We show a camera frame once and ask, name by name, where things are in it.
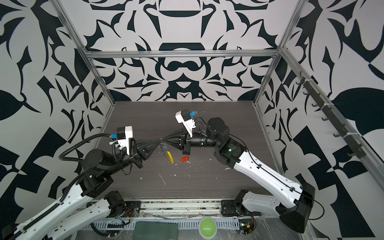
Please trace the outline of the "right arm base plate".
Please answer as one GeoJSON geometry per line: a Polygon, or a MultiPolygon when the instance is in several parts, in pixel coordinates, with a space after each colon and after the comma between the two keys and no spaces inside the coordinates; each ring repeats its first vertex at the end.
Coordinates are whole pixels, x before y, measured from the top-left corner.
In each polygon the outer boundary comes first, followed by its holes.
{"type": "Polygon", "coordinates": [[[260,212],[249,212],[235,200],[221,200],[221,215],[224,217],[261,216],[260,212]]]}

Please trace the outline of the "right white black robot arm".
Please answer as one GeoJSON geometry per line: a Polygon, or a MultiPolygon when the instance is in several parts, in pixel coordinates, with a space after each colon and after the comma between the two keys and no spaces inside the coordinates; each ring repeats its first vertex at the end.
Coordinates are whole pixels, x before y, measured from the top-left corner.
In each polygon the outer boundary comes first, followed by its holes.
{"type": "Polygon", "coordinates": [[[291,230],[303,234],[316,203],[315,188],[307,183],[297,183],[279,174],[255,157],[245,143],[230,134],[221,118],[208,120],[206,129],[194,133],[194,120],[182,121],[184,128],[161,139],[190,155],[192,147],[214,148],[214,157],[223,165],[242,173],[271,193],[271,197],[241,191],[237,200],[249,213],[260,212],[279,217],[291,230]]]}

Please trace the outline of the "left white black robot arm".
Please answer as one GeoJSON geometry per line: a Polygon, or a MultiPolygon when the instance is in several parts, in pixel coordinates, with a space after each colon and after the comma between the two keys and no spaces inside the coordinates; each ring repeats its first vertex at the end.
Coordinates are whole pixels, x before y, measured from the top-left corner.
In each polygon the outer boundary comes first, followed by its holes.
{"type": "Polygon", "coordinates": [[[130,132],[92,135],[60,154],[61,161],[79,162],[83,171],[75,177],[55,200],[31,219],[16,225],[10,224],[3,231],[5,240],[63,240],[74,232],[93,224],[96,220],[119,217],[126,203],[118,191],[111,191],[101,200],[92,200],[103,193],[112,183],[112,175],[127,167],[142,168],[160,140],[137,143],[130,132]],[[100,149],[88,152],[84,159],[69,157],[69,153],[87,142],[101,137],[111,140],[112,147],[120,153],[106,153],[100,149]]]}

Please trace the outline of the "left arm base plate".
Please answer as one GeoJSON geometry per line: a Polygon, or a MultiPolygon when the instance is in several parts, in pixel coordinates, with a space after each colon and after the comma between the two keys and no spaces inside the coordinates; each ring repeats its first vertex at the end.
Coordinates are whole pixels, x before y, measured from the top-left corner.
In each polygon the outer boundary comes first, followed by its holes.
{"type": "Polygon", "coordinates": [[[123,219],[137,217],[141,213],[141,204],[141,201],[125,201],[120,217],[123,219]]]}

